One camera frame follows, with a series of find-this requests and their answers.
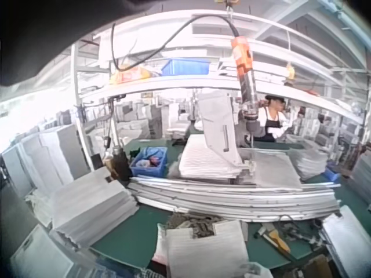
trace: wire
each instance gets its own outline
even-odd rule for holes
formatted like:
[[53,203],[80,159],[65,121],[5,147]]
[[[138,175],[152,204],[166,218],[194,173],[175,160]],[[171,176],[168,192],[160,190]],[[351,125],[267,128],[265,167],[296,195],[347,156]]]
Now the wire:
[[184,23],[159,49],[153,51],[151,54],[147,55],[145,58],[141,59],[140,61],[138,62],[135,62],[134,64],[126,67],[126,68],[123,68],[123,69],[120,69],[119,66],[118,66],[118,63],[116,61],[116,58],[115,58],[115,54],[114,54],[114,31],[115,31],[115,26],[116,26],[116,23],[114,23],[112,25],[112,29],[111,29],[111,54],[112,54],[112,60],[113,60],[113,63],[115,65],[115,68],[118,70],[118,71],[128,71],[130,69],[132,69],[133,67],[136,67],[137,65],[140,65],[141,63],[147,61],[148,59],[152,58],[153,56],[155,56],[157,53],[161,52],[162,50],[164,50],[164,48],[166,47],[166,45],[173,39],[175,38],[183,29],[186,28],[186,26],[190,25],[192,22],[194,22],[195,20],[198,20],[198,19],[201,19],[203,17],[218,17],[222,20],[224,20],[231,28],[232,32],[233,32],[233,35],[234,37],[238,37],[239,34],[238,34],[238,31],[236,29],[236,27],[234,27],[234,25],[228,20],[226,19],[225,17],[223,16],[218,16],[216,14],[201,14],[199,16],[195,16],[194,18],[188,20],[186,23]]

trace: worker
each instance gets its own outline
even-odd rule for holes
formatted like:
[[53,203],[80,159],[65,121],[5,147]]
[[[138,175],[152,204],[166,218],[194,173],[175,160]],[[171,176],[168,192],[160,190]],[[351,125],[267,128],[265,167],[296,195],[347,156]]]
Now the worker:
[[264,128],[265,135],[261,137],[255,135],[254,140],[275,142],[289,127],[286,124],[286,117],[282,113],[285,106],[285,99],[276,96],[266,96],[265,99],[268,101],[268,106],[259,108],[257,119],[260,127]]

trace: workbench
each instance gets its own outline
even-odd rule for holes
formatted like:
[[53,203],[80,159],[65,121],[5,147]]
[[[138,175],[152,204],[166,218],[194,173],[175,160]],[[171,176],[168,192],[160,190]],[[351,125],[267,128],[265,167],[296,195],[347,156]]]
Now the workbench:
[[[167,147],[168,148],[168,166],[178,160],[184,146],[172,146],[170,141],[164,139],[158,140],[133,140],[125,146],[125,151],[143,148],[143,147]],[[302,148],[298,144],[283,144],[256,142],[256,148],[265,149],[289,149]],[[319,175],[308,180],[312,182],[328,181],[325,177]],[[345,179],[340,180],[341,187],[335,188],[337,199],[346,204],[356,215],[368,234],[371,235],[371,214],[367,212],[367,204],[353,192]],[[146,268],[154,255],[157,243],[157,223],[165,224],[171,212],[160,210],[154,207],[140,205],[139,210],[125,222],[121,223],[109,234],[97,241],[91,246],[91,249],[103,257],[112,259],[134,268]],[[303,221],[302,228],[308,229],[309,222]],[[261,227],[260,223],[249,223],[249,239],[247,249],[250,261],[258,262],[269,269],[278,268],[289,263],[287,259],[281,256],[264,239],[254,239],[253,234]],[[300,240],[288,242],[292,255],[297,259],[304,258],[312,254],[309,245]]]

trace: blue plastic bin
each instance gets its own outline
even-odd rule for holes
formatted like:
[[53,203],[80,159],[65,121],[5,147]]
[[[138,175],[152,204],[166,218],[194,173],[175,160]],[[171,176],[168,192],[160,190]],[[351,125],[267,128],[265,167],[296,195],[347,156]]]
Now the blue plastic bin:
[[340,173],[335,173],[327,167],[325,171],[322,173],[322,175],[324,175],[326,178],[328,178],[332,182],[336,181],[341,176]]
[[170,59],[162,68],[162,76],[207,75],[209,64],[203,60]]
[[[136,167],[136,163],[141,159],[148,159],[148,154],[160,158],[160,163],[157,167]],[[133,176],[149,175],[150,177],[163,178],[165,176],[165,166],[168,162],[168,148],[165,147],[148,147],[138,153],[134,161],[130,164]]]

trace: box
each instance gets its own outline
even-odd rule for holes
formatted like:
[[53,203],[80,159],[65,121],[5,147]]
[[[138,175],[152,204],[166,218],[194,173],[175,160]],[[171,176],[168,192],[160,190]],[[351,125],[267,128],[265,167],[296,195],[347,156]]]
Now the box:
[[210,62],[203,60],[170,59],[162,68],[162,76],[207,75],[209,64]]

